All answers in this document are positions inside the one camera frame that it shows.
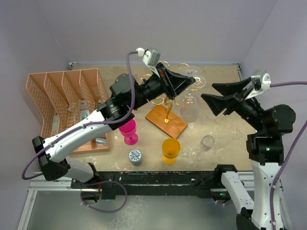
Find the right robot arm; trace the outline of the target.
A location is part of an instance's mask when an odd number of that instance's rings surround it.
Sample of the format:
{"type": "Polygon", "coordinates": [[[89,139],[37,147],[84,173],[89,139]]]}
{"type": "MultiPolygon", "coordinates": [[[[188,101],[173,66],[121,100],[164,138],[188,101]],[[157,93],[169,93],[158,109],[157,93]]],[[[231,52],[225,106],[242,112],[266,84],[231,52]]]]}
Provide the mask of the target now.
{"type": "Polygon", "coordinates": [[[233,165],[217,165],[213,182],[225,187],[233,201],[239,230],[284,230],[281,217],[280,182],[278,173],[285,166],[282,136],[293,131],[294,110],[280,104],[263,109],[251,95],[260,91],[259,83],[247,88],[251,79],[234,83],[214,83],[220,95],[201,95],[214,115],[237,113],[256,133],[246,140],[254,176],[254,198],[251,199],[233,165]]]}

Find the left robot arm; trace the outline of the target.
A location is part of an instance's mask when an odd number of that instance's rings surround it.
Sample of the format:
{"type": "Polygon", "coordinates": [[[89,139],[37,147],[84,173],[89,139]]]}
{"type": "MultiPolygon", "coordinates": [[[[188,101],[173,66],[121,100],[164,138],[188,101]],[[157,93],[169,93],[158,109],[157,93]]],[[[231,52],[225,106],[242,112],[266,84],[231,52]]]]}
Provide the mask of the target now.
{"type": "Polygon", "coordinates": [[[134,118],[133,111],[156,97],[165,94],[171,100],[195,83],[195,79],[168,70],[158,63],[149,79],[139,84],[132,75],[121,74],[110,86],[111,97],[94,109],[84,120],[50,138],[38,136],[32,140],[41,174],[47,181],[63,176],[76,179],[88,188],[97,186],[99,175],[92,163],[69,159],[74,150],[110,131],[116,130],[134,118]]]}

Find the pink plastic goblet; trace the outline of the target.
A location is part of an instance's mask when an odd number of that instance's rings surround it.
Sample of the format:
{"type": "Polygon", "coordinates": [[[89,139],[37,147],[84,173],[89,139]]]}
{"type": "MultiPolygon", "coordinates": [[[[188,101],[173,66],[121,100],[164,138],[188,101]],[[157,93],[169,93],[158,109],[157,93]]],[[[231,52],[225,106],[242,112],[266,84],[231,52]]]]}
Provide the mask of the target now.
{"type": "Polygon", "coordinates": [[[136,122],[134,119],[130,120],[119,128],[120,133],[124,137],[124,142],[127,145],[135,145],[138,142],[136,128],[136,122]]]}

